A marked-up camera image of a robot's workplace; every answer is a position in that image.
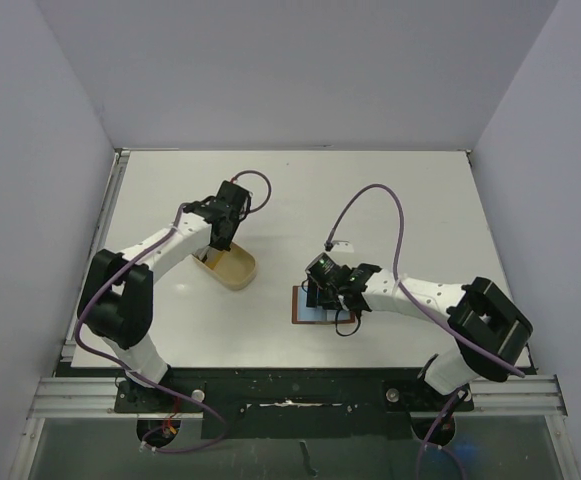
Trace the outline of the brown leather card holder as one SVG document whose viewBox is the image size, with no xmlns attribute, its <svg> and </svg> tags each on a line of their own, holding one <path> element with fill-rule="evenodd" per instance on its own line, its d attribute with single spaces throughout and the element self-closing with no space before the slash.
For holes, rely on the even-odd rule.
<svg viewBox="0 0 581 480">
<path fill-rule="evenodd" d="M 292 290 L 291 323 L 295 325 L 354 324 L 355 317 L 346 310 L 337 313 L 337 310 L 309 307 L 307 293 L 303 288 L 295 285 Z"/>
</svg>

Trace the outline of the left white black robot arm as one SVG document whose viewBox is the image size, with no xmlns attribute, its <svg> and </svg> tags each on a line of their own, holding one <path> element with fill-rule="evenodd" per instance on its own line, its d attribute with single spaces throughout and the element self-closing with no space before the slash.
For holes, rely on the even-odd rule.
<svg viewBox="0 0 581 480">
<path fill-rule="evenodd" d="M 185 202 L 166 227 L 121 251 L 102 249 L 91 260 L 77 307 L 76 344 L 121 367 L 140 385 L 138 399 L 150 410 L 170 405 L 169 365 L 150 337 L 154 286 L 192 256 L 231 249 L 250 213 L 251 194 L 230 182 L 202 200 Z"/>
</svg>

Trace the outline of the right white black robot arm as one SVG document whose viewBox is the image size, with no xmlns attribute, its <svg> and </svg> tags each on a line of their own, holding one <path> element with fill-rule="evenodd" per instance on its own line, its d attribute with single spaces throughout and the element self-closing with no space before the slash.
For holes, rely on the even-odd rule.
<svg viewBox="0 0 581 480">
<path fill-rule="evenodd" d="M 431 322 L 455 346 L 431 356 L 415 384 L 418 402 L 439 408 L 455 390 L 482 377 L 503 383 L 522 378 L 516 365 L 533 332 L 529 320 L 491 280 L 443 284 L 400 276 L 378 265 L 355 267 L 319 254 L 305 269 L 329 300 L 356 315 L 390 312 Z"/>
</svg>

